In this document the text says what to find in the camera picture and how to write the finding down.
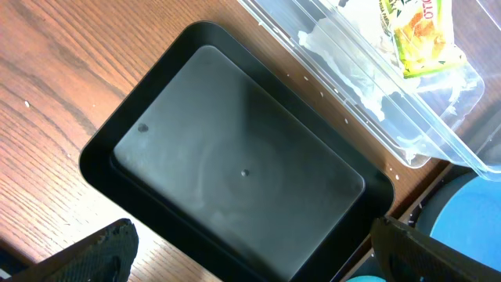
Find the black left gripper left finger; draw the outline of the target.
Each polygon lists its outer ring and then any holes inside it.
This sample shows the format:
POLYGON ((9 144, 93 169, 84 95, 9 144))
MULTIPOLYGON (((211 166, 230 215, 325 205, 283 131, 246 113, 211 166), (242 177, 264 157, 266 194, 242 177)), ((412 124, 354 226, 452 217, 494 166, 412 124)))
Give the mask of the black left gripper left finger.
POLYGON ((130 219, 119 219, 7 280, 128 282, 138 246, 135 225, 130 219))

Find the white paper napkin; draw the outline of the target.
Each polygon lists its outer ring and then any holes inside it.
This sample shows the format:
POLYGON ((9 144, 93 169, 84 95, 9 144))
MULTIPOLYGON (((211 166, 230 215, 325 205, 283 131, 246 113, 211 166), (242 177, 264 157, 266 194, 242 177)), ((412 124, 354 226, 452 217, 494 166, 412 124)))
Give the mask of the white paper napkin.
POLYGON ((324 1, 328 13, 309 33, 299 32, 299 43, 320 56, 357 95, 362 105, 383 121, 383 100, 398 93, 422 96, 436 106, 448 103, 450 114, 475 104, 485 86, 466 61, 459 67, 415 78, 404 78, 392 37, 380 21, 379 1, 324 1))

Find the yellow green snack wrapper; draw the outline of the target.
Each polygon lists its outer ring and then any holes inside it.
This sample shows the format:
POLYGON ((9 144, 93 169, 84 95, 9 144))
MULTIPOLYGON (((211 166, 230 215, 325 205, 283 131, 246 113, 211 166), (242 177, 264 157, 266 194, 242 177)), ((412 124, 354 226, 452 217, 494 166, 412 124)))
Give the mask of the yellow green snack wrapper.
POLYGON ((404 78, 466 63, 454 42, 451 0, 380 0, 380 21, 392 37, 404 78))

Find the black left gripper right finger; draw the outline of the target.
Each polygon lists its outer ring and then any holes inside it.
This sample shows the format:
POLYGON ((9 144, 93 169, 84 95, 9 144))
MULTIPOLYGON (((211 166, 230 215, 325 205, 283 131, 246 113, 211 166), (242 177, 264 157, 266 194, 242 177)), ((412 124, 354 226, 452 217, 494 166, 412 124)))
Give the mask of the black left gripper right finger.
POLYGON ((499 281, 500 271, 469 258, 392 217, 373 221, 370 237, 388 281, 499 281))

